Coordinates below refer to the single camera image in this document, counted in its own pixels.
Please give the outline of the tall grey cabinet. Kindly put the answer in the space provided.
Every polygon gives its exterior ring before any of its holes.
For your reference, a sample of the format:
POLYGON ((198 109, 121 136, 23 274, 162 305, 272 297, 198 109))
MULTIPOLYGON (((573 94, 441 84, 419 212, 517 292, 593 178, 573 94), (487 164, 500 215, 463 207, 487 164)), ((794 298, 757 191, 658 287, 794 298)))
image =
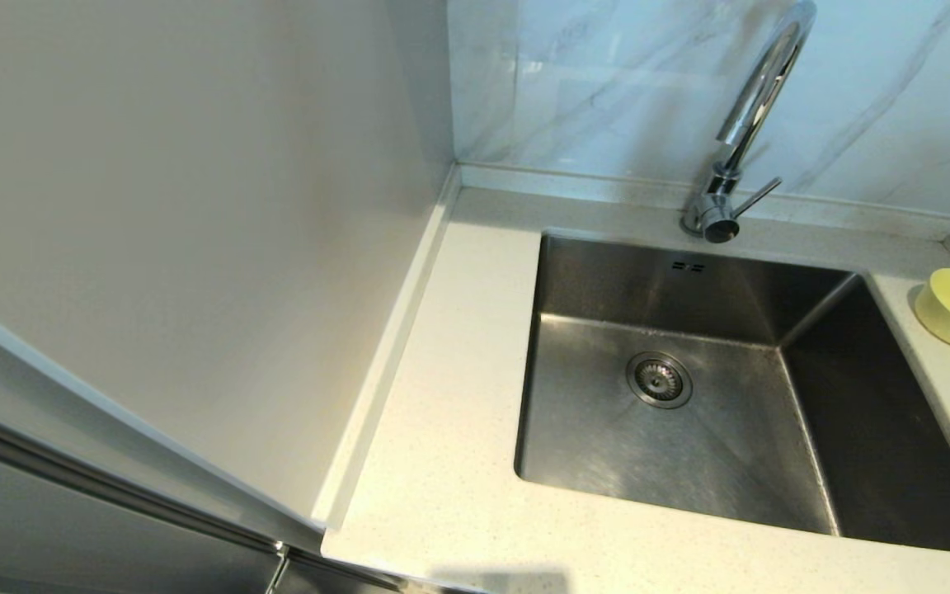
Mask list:
POLYGON ((448 0, 0 0, 0 430, 287 565, 455 163, 448 0))

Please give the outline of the round metal drain strainer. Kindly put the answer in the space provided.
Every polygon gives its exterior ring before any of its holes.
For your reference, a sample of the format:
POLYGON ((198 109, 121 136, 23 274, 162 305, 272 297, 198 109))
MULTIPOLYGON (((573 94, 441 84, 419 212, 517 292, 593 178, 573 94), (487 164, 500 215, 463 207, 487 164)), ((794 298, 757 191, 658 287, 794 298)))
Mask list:
POLYGON ((664 352, 638 352, 628 361, 623 376, 633 395, 653 408, 681 408, 694 395, 689 370, 664 352))

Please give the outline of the stainless steel sink basin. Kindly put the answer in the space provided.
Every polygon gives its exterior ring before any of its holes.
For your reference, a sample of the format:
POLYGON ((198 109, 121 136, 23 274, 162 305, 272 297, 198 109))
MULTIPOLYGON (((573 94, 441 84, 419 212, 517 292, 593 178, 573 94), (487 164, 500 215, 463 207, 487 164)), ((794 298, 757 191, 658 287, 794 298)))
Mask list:
POLYGON ((514 469, 531 483, 950 550, 950 444, 855 271, 543 234, 514 469), (623 376, 670 354, 694 395, 623 376))

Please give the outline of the speckled counter upstand strip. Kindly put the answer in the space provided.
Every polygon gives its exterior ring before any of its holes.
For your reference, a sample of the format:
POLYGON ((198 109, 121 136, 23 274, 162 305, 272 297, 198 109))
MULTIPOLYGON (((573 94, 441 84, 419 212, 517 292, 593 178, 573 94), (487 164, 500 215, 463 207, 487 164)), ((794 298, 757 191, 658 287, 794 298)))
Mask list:
POLYGON ((432 275, 439 248, 452 211, 463 188, 463 166, 454 163, 432 214, 412 256, 406 278, 388 317, 380 341, 359 391, 357 401, 336 448, 331 467, 321 487, 312 512, 312 522, 320 530, 339 529, 346 518, 348 505, 360 481, 388 396, 391 394, 401 357, 417 316, 427 281, 432 275))
MULTIPOLYGON (((669 181, 542 172, 487 164, 459 163, 459 174, 464 186, 489 191, 531 193, 663 210, 681 210, 694 190, 690 185, 669 181)), ((893 234, 938 242, 950 236, 950 215, 777 191, 769 193, 746 214, 755 219, 893 234)))

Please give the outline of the chrome gooseneck faucet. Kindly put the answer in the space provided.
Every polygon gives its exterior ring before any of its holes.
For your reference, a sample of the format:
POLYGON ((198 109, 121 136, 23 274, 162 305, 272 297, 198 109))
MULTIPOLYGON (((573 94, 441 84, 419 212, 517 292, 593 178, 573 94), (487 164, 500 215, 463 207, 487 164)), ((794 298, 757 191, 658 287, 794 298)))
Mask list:
POLYGON ((781 16, 749 77, 736 95, 721 129, 719 144, 698 191, 686 201, 680 225, 690 236, 719 244, 739 236, 738 219, 782 184, 773 177, 740 205, 732 195, 744 174, 744 158, 768 120, 807 43, 818 13, 814 0, 797 0, 781 16))

